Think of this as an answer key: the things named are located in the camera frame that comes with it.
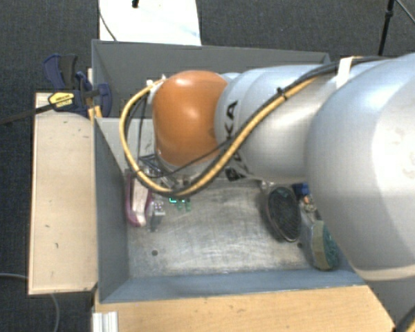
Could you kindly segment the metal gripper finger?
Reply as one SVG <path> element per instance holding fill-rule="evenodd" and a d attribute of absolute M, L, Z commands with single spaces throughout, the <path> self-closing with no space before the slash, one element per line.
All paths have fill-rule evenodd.
<path fill-rule="evenodd" d="M 151 216 L 150 216 L 150 231 L 155 232 L 158 229 L 161 221 L 165 217 L 165 208 L 162 201 L 154 201 L 151 204 Z"/>

